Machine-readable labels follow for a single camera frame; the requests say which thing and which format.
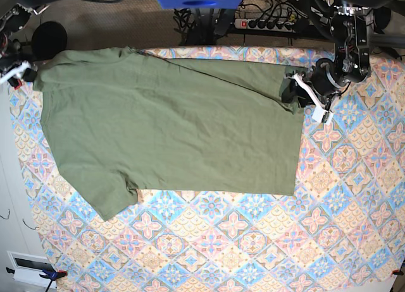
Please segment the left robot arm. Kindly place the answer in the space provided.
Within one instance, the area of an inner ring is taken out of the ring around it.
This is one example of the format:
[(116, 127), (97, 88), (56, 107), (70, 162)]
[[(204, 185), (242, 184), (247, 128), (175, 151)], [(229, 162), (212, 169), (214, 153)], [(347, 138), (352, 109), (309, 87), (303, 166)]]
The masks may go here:
[(352, 83), (360, 83), (371, 74), (370, 47), (393, 47), (398, 39), (385, 39), (374, 31), (374, 11), (404, 14), (400, 0), (299, 0), (299, 9), (314, 28), (334, 44), (334, 59), (321, 58), (307, 72), (286, 74), (289, 86), (282, 102), (296, 102), (300, 107), (314, 105), (330, 110)]

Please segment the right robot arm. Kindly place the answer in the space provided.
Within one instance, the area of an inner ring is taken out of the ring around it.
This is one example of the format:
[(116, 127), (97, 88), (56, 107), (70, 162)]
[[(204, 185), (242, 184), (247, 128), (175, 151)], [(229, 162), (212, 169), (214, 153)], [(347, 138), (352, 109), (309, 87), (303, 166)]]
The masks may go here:
[(33, 9), (17, 0), (1, 0), (1, 83), (8, 83), (15, 89), (36, 76), (30, 42), (12, 38), (27, 25), (32, 13)]

